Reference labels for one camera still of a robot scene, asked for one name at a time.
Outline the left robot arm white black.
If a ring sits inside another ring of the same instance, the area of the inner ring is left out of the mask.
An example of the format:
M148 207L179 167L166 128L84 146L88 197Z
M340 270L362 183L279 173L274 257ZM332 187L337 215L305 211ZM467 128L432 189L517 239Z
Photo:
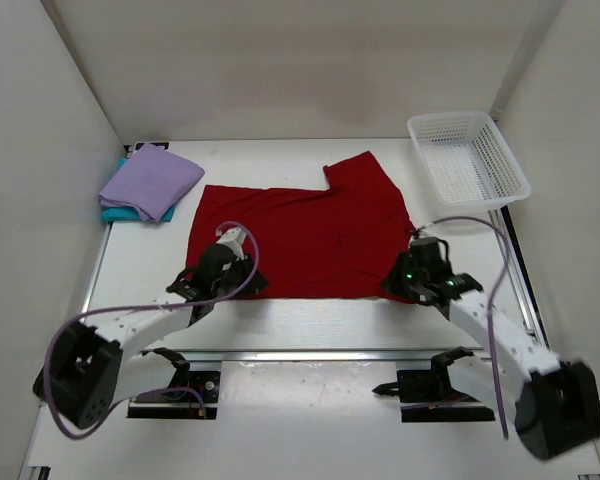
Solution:
M178 400L191 393L185 357L161 345L207 316L220 302L255 295L268 282L259 271L260 250L219 240L197 265L179 272L165 292L144 305L106 307L109 320L91 312L68 320L53 336L33 393L59 428L71 423L82 439L120 402L142 395Z

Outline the white plastic basket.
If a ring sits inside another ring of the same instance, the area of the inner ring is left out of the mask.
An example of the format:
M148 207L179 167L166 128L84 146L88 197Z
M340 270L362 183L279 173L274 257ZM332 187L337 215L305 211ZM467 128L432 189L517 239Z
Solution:
M522 168L487 113L417 115L407 129L442 212L486 213L530 196Z

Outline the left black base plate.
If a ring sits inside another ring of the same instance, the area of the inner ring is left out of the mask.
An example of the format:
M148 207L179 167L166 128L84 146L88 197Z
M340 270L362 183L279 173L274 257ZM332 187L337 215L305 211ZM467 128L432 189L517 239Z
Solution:
M127 417L142 420L216 420L221 364L193 362L171 378L169 392L144 394L128 402Z

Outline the teal t shirt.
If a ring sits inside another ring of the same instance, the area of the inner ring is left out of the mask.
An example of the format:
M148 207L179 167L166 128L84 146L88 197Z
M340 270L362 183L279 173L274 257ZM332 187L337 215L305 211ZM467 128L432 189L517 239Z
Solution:
M121 159L98 194L106 222L170 222L179 192L177 169L152 158Z

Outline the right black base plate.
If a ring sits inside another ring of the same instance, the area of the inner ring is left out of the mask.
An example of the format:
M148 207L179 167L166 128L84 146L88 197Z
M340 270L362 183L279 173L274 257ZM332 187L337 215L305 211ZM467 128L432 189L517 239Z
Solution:
M448 369L461 359L475 359L467 348L434 355L427 369L398 369L394 382L372 389L380 397L397 397L402 423L492 422L494 412L451 386Z

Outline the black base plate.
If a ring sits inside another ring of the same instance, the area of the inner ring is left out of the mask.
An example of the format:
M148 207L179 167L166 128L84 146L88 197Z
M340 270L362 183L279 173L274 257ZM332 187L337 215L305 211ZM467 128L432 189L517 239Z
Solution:
M144 394L128 402L127 417L142 420L216 420L221 364L193 362L171 378L169 392Z
M397 397L402 423L492 422L494 412L451 386L448 369L461 359L475 359L467 348L434 355L427 369L398 369L394 382L372 389L380 397Z

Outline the lavender t shirt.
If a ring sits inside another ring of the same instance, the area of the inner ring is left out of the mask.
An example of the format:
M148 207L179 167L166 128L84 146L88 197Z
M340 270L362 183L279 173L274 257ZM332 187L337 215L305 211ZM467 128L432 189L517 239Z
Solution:
M142 221L160 221L205 175L186 158L145 143L116 171L99 192L102 207L128 207Z

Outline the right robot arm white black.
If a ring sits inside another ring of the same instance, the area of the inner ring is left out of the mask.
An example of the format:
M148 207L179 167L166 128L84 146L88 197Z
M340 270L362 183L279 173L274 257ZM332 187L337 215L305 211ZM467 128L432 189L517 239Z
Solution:
M482 285L452 270L446 241L425 237L400 253L384 289L434 307L489 353L484 361L456 347L430 360L428 390L440 399L465 394L513 425L526 450L550 460L600 439L600 399L593 371L536 344L497 311Z

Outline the red t shirt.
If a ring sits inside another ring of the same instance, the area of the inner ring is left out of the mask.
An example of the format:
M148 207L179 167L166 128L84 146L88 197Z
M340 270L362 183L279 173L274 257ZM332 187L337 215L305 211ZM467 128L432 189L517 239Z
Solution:
M216 228L236 221L254 235L262 299L386 297L383 280L414 229L400 190L371 152L323 169L326 190L208 185L189 234L196 265Z

